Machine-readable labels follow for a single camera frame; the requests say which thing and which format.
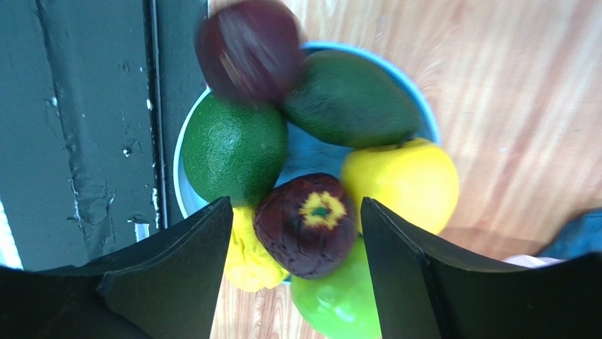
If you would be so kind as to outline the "dark purple fake mangosteen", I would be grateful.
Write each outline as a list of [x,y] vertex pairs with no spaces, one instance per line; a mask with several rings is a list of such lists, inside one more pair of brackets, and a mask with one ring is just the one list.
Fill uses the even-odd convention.
[[358,213],[336,177],[306,174],[263,199],[254,213],[254,231],[291,275],[316,280],[347,259],[358,237]]

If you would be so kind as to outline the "yellow fake lemon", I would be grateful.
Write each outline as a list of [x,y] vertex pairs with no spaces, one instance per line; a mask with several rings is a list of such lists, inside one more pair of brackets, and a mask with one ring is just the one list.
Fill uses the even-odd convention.
[[370,197],[433,234],[446,227],[459,199],[452,159],[424,138],[354,150],[345,156],[339,179],[357,211]]

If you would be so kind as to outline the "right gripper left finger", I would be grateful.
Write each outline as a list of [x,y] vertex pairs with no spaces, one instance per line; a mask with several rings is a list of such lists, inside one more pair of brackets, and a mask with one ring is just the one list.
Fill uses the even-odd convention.
[[233,211],[228,198],[84,266],[1,269],[2,338],[208,338]]

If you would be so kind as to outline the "green fake lime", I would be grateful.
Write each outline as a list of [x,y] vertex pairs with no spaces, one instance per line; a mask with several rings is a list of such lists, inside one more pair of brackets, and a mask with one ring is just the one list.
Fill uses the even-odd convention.
[[207,94],[184,130],[187,180],[203,200],[256,205],[275,186],[288,154],[288,127],[273,107],[249,107]]

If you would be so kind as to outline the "blue plate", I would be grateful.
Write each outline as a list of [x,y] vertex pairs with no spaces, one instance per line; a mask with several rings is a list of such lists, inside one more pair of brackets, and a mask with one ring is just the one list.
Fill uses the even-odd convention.
[[[411,102],[420,110],[420,128],[416,136],[441,145],[441,134],[437,120],[426,97],[414,81],[398,67],[386,59],[359,47],[338,42],[311,41],[303,44],[306,54],[321,51],[336,51],[350,54],[367,60],[381,69],[395,86],[409,96]],[[211,95],[211,89],[206,88],[190,109],[180,130],[173,159],[173,182],[180,212],[184,218],[208,205],[196,193],[189,183],[184,170],[182,146],[184,135],[197,107]],[[344,157],[352,151],[351,148],[325,143],[311,136],[296,125],[288,122],[288,155],[283,169],[276,181],[278,187],[290,180],[313,173],[326,173],[339,177]]]

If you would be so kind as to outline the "green fake avocado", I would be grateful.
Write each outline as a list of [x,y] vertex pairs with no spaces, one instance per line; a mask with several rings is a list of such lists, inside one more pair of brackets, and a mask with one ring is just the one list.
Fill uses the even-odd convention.
[[397,144],[419,132],[421,111],[411,96],[360,56],[310,54],[298,87],[281,107],[296,126],[325,143],[367,148]]

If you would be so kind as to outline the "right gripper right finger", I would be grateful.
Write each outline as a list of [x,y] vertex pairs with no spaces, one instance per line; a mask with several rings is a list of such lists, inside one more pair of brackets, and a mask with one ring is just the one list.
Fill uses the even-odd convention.
[[601,255],[525,268],[361,205],[384,338],[600,338]]

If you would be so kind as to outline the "dark red fake fruit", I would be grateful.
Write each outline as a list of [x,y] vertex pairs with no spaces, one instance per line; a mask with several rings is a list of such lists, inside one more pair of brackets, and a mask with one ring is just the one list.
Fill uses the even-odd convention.
[[305,57],[293,12],[279,1],[238,1],[199,23],[194,49],[209,88],[235,102],[274,102]]

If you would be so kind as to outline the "light green fake apple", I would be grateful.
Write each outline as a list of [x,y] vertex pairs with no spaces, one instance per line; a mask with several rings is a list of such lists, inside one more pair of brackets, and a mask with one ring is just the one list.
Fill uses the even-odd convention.
[[362,237],[332,274],[306,280],[293,276],[294,305],[314,330],[327,338],[381,338],[377,305]]

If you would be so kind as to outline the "blue cloth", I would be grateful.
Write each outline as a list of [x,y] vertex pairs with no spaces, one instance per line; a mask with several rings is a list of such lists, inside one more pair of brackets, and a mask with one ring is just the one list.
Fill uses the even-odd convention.
[[538,256],[570,260],[593,252],[601,252],[600,208],[568,222]]

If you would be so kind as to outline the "yellow fake pear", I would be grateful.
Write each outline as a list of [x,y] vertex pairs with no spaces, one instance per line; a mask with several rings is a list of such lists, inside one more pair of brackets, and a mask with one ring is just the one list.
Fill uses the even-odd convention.
[[264,248],[254,231],[254,207],[233,208],[232,232],[225,260],[225,275],[246,292],[272,289],[289,276]]

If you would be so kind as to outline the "pink plastic bag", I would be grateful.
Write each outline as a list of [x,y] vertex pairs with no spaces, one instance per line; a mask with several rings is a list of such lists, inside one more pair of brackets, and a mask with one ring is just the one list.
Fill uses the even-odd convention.
[[512,265],[521,266],[525,268],[542,268],[546,266],[556,265],[562,262],[565,262],[565,259],[557,259],[550,257],[536,257],[530,256],[526,254],[517,254],[514,256],[510,256],[503,260],[505,263],[510,263]]

